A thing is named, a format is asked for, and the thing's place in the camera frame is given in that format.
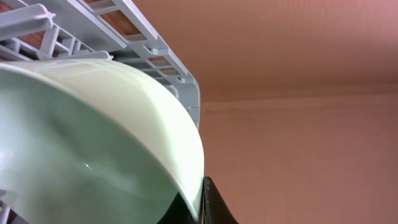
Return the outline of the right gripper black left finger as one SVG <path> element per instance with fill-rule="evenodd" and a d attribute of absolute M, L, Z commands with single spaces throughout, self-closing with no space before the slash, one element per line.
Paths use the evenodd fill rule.
<path fill-rule="evenodd" d="M 199 224 L 199 221 L 193 218 L 183 197 L 177 193 L 157 224 Z"/>

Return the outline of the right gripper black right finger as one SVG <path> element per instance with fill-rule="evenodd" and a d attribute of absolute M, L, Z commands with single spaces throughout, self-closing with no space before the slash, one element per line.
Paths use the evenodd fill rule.
<path fill-rule="evenodd" d="M 210 177 L 203 183 L 204 224 L 238 224 Z"/>

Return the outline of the green bowl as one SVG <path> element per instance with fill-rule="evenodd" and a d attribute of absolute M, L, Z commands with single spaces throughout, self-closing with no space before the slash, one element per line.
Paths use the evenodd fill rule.
<path fill-rule="evenodd" d="M 204 153 L 183 105 L 112 60 L 1 64 L 1 202 L 28 223 L 201 219 Z"/>

